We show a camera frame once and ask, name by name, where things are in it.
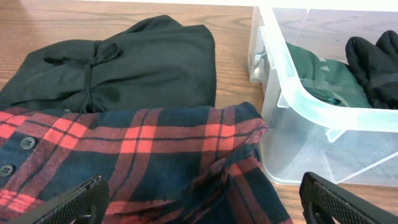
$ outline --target wooden table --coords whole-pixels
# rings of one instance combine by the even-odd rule
[[[185,26],[204,24],[216,42],[216,107],[251,102],[261,111],[262,87],[247,70],[252,7],[131,2],[2,0],[0,3],[0,88],[25,56],[68,39],[101,40],[148,17],[168,14]],[[342,185],[398,215],[398,188]],[[304,223],[297,186],[275,185],[295,223]]]

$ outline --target black fabric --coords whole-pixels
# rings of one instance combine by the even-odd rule
[[[349,69],[374,108],[398,109],[398,35],[386,31],[373,45],[352,37],[346,45]]]
[[[30,53],[0,103],[71,112],[214,106],[215,43],[205,26],[169,16],[106,40],[67,40]]]

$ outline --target gray button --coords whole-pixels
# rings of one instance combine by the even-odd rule
[[[36,139],[32,138],[32,137],[28,137],[28,138],[24,138],[21,141],[21,147],[23,149],[32,149],[33,146],[36,145]]]
[[[14,171],[13,165],[5,165],[0,168],[0,177],[7,177]]]

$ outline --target storage box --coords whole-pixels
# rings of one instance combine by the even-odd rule
[[[398,12],[255,7],[248,66],[262,82],[261,140],[270,180],[298,185],[307,171],[334,182],[398,186],[398,111],[324,103],[301,85],[285,41],[327,59],[346,61],[352,36],[375,43],[398,32]]]

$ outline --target plaid shirt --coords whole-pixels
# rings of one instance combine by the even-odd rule
[[[292,223],[258,161],[253,105],[97,114],[0,105],[0,223],[96,174],[103,223]],[[23,149],[21,141],[36,144]]]

